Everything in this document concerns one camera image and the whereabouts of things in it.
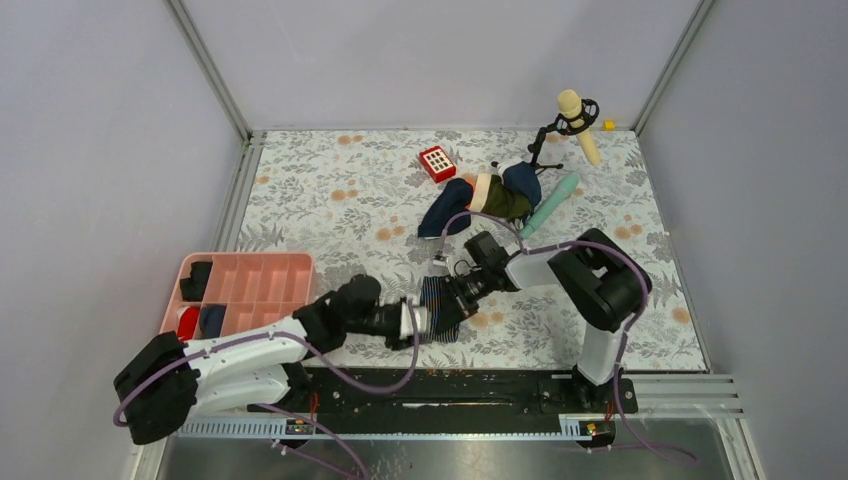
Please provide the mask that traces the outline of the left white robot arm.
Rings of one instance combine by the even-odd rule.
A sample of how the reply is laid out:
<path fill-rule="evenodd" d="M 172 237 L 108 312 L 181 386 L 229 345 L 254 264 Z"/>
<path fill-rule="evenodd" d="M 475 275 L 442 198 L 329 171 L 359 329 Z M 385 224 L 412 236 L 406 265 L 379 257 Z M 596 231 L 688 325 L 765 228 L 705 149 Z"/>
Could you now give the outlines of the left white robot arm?
<path fill-rule="evenodd" d="M 147 445 L 203 414 L 276 403 L 296 411 L 309 401 L 310 377 L 302 362 L 310 358 L 363 391 L 393 393 L 400 382 L 366 384 L 327 357 L 350 333 L 419 348 L 428 330 L 427 306 L 417 296 L 383 303 L 380 295 L 379 281 L 356 275 L 266 326 L 205 340 L 161 333 L 115 377 L 119 405 L 113 423 L 128 429 L 134 444 Z"/>

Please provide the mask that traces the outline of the navy striped underwear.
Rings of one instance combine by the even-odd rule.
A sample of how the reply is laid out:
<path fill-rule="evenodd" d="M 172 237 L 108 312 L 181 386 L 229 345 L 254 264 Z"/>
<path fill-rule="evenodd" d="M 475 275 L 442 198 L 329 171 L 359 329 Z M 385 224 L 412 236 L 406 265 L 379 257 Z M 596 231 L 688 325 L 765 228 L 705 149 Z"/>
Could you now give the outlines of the navy striped underwear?
<path fill-rule="evenodd" d="M 423 321 L 426 331 L 422 334 L 425 341 L 452 344 L 458 341 L 459 322 L 451 322 L 457 313 L 456 298 L 450 282 L 444 277 L 427 276 L 422 280 L 421 303 L 427 308 L 428 319 Z"/>

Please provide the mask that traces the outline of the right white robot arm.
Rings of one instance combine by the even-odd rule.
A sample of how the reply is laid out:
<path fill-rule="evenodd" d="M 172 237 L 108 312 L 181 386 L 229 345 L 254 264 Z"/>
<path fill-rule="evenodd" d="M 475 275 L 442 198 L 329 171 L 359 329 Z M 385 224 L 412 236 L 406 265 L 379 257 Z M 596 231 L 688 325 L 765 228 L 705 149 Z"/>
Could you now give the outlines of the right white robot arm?
<path fill-rule="evenodd" d="M 518 292 L 560 286 L 586 321 L 575 402 L 597 412 L 613 398 L 611 379 L 620 367 L 624 331 L 643 311 L 652 291 L 649 275 L 602 231 L 592 228 L 578 239 L 529 252 L 509 253 L 488 232 L 464 244 L 472 260 L 464 274 L 438 278 L 438 305 L 431 331 L 442 334 L 475 315 L 493 292 Z"/>

